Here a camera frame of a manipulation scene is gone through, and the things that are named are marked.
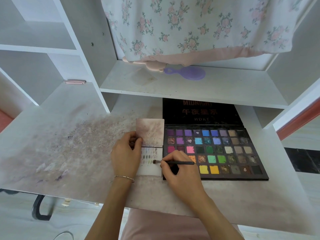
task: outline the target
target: white desk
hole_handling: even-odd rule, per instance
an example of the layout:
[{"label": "white desk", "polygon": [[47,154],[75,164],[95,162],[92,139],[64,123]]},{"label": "white desk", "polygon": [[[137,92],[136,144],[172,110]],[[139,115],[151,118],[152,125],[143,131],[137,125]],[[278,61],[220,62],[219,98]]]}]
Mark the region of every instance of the white desk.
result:
[{"label": "white desk", "polygon": [[[0,134],[0,188],[104,202],[113,180],[110,152],[136,118],[161,118],[162,98],[120,95],[105,115],[91,83],[61,84]],[[269,181],[202,181],[231,223],[314,234],[315,216],[273,128],[236,106]],[[192,216],[162,178],[137,177],[127,207]]]}]

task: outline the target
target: pink fabric trim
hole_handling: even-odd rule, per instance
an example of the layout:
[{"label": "pink fabric trim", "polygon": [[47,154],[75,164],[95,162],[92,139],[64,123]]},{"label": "pink fabric trim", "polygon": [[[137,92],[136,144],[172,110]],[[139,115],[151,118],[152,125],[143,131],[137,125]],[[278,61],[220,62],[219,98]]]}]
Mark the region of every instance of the pink fabric trim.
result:
[{"label": "pink fabric trim", "polygon": [[167,64],[190,66],[196,63],[203,63],[217,60],[229,60],[238,57],[252,57],[265,54],[263,51],[256,51],[249,47],[228,47],[214,48],[204,51],[196,51],[182,54],[165,56],[146,56],[139,61],[157,60]]},{"label": "pink fabric trim", "polygon": [[2,132],[11,123],[11,121],[13,121],[13,118],[0,110],[0,132]]}]

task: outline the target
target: yellow eyeshadow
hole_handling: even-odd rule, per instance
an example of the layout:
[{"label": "yellow eyeshadow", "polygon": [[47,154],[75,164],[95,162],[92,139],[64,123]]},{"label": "yellow eyeshadow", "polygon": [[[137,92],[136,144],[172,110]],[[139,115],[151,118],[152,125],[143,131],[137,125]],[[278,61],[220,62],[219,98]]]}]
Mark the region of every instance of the yellow eyeshadow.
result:
[{"label": "yellow eyeshadow", "polygon": [[211,171],[211,174],[219,174],[218,166],[210,166],[210,171]]},{"label": "yellow eyeshadow", "polygon": [[188,156],[188,157],[196,163],[196,156]]},{"label": "yellow eyeshadow", "polygon": [[200,173],[201,173],[201,174],[209,174],[208,166],[206,166],[206,165],[200,165],[200,166],[199,166],[199,169],[200,169]]}]

